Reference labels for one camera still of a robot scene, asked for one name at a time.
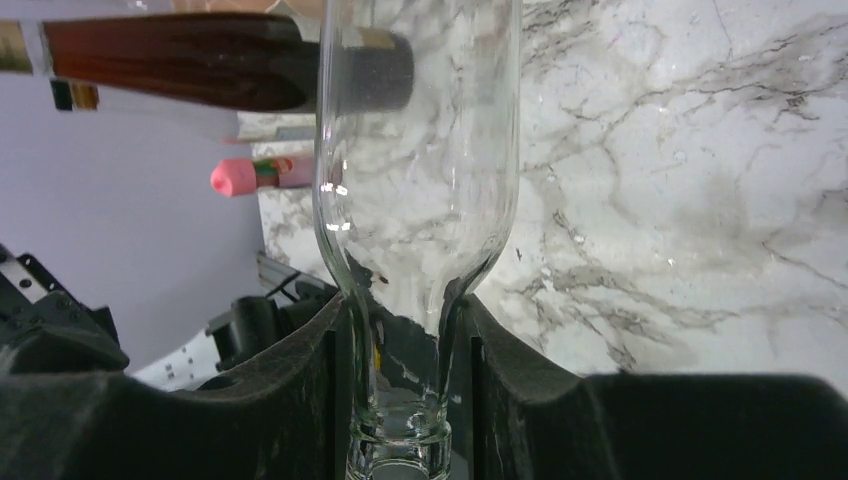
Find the clear bottle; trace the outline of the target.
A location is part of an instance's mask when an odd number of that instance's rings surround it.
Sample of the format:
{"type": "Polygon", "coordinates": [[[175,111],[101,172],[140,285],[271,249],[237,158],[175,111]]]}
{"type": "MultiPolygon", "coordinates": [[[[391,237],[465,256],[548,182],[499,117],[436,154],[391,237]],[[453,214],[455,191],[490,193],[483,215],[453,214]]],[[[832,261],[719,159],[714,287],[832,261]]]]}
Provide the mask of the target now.
{"type": "Polygon", "coordinates": [[[445,479],[458,308],[518,196],[518,1],[330,1],[314,229],[349,312],[349,479],[445,479]]]}

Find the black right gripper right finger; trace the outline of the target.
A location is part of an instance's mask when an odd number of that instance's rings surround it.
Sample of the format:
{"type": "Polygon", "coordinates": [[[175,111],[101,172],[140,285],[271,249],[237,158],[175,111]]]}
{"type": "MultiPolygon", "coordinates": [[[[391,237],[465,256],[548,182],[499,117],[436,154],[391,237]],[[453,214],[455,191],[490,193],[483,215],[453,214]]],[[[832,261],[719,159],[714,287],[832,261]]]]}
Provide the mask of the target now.
{"type": "Polygon", "coordinates": [[[460,308],[476,479],[843,479],[847,402],[800,375],[578,377],[460,308]]]}

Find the dark red gold-foil bottle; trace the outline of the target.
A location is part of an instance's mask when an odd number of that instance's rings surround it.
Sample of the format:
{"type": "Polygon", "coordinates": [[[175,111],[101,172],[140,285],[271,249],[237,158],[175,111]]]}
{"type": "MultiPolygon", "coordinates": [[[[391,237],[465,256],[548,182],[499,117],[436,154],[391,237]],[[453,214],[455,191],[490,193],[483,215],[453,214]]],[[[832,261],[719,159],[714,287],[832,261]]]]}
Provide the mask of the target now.
{"type": "Polygon", "coordinates": [[[258,12],[5,19],[1,69],[230,110],[304,111],[319,96],[321,24],[258,12]]]}

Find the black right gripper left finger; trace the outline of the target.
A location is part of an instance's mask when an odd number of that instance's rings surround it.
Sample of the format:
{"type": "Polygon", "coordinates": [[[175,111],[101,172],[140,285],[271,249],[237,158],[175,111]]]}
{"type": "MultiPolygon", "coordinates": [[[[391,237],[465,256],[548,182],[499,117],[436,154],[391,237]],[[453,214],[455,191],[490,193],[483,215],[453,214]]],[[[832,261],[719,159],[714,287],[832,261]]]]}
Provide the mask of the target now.
{"type": "Polygon", "coordinates": [[[5,479],[340,479],[340,298],[204,389],[118,372],[1,380],[5,479]]]}

